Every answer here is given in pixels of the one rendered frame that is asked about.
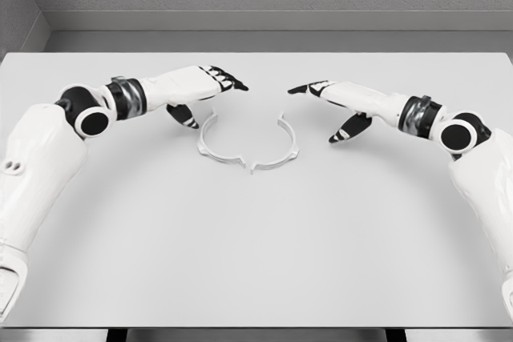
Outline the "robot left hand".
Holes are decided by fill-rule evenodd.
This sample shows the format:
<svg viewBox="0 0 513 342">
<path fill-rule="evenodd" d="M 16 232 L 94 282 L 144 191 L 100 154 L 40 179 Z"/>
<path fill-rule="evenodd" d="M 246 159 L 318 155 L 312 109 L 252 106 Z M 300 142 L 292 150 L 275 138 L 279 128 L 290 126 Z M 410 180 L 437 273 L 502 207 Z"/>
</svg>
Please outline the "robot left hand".
<svg viewBox="0 0 513 342">
<path fill-rule="evenodd" d="M 153 102 L 155 107 L 165 105 L 181 125 L 198 129 L 188 104 L 231 89 L 248 91 L 240 80 L 217 66 L 189 66 L 158 77 Z"/>
</svg>

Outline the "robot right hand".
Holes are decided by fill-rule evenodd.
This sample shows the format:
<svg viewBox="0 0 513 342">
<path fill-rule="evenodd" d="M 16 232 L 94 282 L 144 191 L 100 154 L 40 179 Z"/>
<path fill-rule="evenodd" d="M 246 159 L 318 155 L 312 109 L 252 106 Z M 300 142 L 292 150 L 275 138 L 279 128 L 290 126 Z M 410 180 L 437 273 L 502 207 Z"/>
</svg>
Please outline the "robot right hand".
<svg viewBox="0 0 513 342">
<path fill-rule="evenodd" d="M 324 99 L 334 105 L 347 108 L 354 112 L 341 127 L 329 137 L 329 142 L 339 143 L 352 139 L 367 130 L 373 117 L 379 110 L 378 104 L 386 98 L 381 92 L 352 82 L 334 82 L 322 80 L 294 87 L 287 92 L 309 94 Z"/>
</svg>

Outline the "white pipe clamp half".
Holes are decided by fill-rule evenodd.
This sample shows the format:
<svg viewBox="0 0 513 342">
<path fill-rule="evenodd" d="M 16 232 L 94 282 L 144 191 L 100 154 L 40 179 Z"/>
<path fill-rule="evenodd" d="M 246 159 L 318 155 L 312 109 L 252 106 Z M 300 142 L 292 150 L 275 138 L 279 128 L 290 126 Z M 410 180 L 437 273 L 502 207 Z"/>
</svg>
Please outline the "white pipe clamp half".
<svg viewBox="0 0 513 342">
<path fill-rule="evenodd" d="M 277 125 L 280 126 L 290 139 L 289 149 L 279 158 L 268 162 L 254 162 L 250 167 L 250 174 L 253 175 L 256 171 L 270 171 L 284 166 L 287 162 L 297 158 L 300 148 L 297 144 L 297 135 L 292 125 L 285 118 L 285 114 L 281 113 L 277 118 Z"/>
<path fill-rule="evenodd" d="M 197 142 L 197 150 L 202 156 L 206 156 L 218 163 L 224 164 L 239 164 L 242 168 L 246 168 L 246 162 L 244 158 L 240 155 L 238 156 L 227 156 L 220 155 L 213 151 L 205 142 L 205 136 L 207 134 L 208 129 L 211 127 L 213 123 L 217 121 L 218 115 L 215 110 L 212 110 L 212 113 L 206 118 L 202 126 L 200 127 L 200 137 Z"/>
</svg>

